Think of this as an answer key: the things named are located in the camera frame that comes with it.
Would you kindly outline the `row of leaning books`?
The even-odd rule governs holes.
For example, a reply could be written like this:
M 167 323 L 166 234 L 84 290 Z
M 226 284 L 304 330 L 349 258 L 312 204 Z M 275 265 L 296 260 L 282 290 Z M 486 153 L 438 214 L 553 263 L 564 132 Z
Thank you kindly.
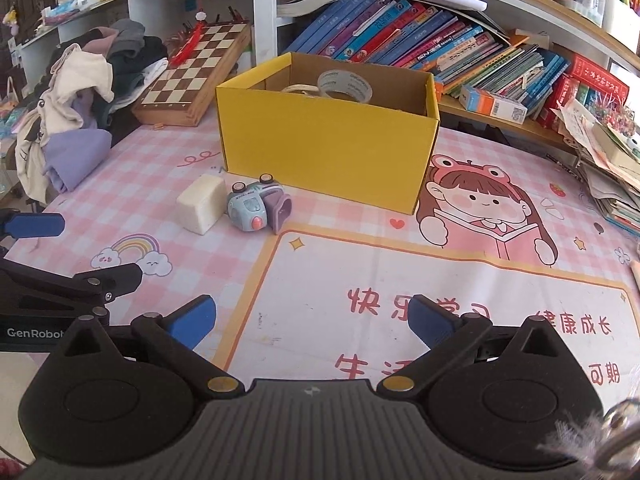
M 430 73 L 441 96 L 459 102 L 463 86 L 485 90 L 520 102 L 525 122 L 544 127 L 571 98 L 608 122 L 634 117 L 620 78 L 544 36 L 507 32 L 482 12 L 436 0 L 299 0 L 283 10 L 312 17 L 290 52 Z

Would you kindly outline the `wooden chess board box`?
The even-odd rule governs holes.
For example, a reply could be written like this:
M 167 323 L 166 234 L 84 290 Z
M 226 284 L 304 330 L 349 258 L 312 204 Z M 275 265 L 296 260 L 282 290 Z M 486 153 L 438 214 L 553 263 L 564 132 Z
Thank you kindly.
M 178 68 L 168 66 L 142 93 L 132 109 L 134 116 L 147 125 L 198 125 L 218 84 L 232 73 L 251 39 L 247 22 L 206 25 L 190 58 Z

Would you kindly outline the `orange white small carton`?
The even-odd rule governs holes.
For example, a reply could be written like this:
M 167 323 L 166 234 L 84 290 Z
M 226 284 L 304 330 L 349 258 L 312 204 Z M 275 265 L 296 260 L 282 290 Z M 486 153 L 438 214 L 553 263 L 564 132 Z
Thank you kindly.
M 518 101 L 512 101 L 485 90 L 463 86 L 459 102 L 468 112 L 503 120 L 515 125 L 523 125 L 527 108 Z

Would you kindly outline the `clear packing tape roll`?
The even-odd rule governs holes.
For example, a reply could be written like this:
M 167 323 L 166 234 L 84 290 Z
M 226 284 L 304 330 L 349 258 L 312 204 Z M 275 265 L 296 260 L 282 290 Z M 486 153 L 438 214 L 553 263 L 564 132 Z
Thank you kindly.
M 361 104 L 368 104 L 373 96 L 370 84 L 349 70 L 326 70 L 318 77 L 317 87 L 322 96 L 346 98 Z

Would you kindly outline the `blue purple toy car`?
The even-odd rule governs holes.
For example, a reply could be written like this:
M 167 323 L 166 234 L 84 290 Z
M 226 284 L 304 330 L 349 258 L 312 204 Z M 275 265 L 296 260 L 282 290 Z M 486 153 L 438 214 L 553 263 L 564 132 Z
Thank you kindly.
M 227 214 L 242 232 L 270 229 L 279 234 L 292 209 L 291 196 L 272 174 L 262 174 L 250 183 L 234 182 L 227 197 Z

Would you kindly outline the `white foam block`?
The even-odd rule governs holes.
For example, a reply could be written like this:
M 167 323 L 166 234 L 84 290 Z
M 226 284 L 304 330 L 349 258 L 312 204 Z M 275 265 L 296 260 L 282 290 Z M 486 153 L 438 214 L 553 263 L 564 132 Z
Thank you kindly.
M 177 198 L 179 223 L 192 233 L 204 235 L 227 210 L 227 188 L 224 179 L 203 174 Z

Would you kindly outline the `pink checkered table mat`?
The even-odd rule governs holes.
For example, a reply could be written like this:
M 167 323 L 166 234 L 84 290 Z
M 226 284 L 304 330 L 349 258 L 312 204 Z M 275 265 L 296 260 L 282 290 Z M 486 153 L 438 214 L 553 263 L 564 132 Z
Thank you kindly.
M 111 306 L 115 323 L 166 314 L 207 294 L 214 330 L 198 351 L 243 382 L 269 378 L 368 378 L 378 382 L 420 356 L 408 302 L 424 295 L 457 314 L 498 325 L 544 316 L 574 352 L 604 405 L 639 390 L 636 244 L 606 223 L 580 183 L 548 160 L 444 129 L 436 150 L 495 165 L 522 188 L 558 256 L 552 266 L 491 255 L 484 234 L 449 250 L 427 243 L 416 219 L 296 190 L 280 234 L 244 233 L 219 220 L 198 235 L 177 218 L 178 195 L 221 174 L 216 119 L 196 128 L 143 127 L 73 193 L 53 201 L 66 227 L 20 240 L 18 262 L 58 274 L 133 262 L 132 295 Z

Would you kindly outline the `pile of clothes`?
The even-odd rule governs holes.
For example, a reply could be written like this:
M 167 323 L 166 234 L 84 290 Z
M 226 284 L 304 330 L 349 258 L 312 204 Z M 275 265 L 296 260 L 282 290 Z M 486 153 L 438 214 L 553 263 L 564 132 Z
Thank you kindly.
M 163 40 L 129 18 L 57 46 L 18 122 L 15 167 L 26 196 L 44 206 L 77 188 L 137 128 L 130 106 L 167 65 Z

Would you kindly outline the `red tassel ornament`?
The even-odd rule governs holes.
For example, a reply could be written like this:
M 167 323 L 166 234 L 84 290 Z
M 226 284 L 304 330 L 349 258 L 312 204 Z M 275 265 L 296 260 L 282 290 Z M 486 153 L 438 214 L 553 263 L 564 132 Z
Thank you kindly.
M 195 21 L 196 24 L 190 29 L 188 36 L 186 36 L 186 41 L 171 55 L 168 63 L 170 68 L 178 68 L 182 63 L 186 62 L 202 39 L 206 29 L 206 13 L 203 10 L 196 12 Z

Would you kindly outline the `stack of papers and books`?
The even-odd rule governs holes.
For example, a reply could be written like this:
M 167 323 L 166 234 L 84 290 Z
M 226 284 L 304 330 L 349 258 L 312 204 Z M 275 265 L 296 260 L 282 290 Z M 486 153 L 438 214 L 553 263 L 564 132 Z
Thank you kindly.
M 639 236 L 639 135 L 602 125 L 571 98 L 555 113 L 559 133 L 578 157 L 577 168 L 608 222 Z

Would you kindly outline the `yellow cardboard box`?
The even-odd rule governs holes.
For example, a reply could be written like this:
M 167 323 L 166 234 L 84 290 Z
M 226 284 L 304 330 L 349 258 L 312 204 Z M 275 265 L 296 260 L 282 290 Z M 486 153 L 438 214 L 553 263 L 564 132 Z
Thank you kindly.
M 373 89 L 368 104 L 283 93 L 326 70 L 349 70 Z M 412 214 L 439 129 L 434 77 L 390 66 L 288 53 L 216 89 L 229 172 Z

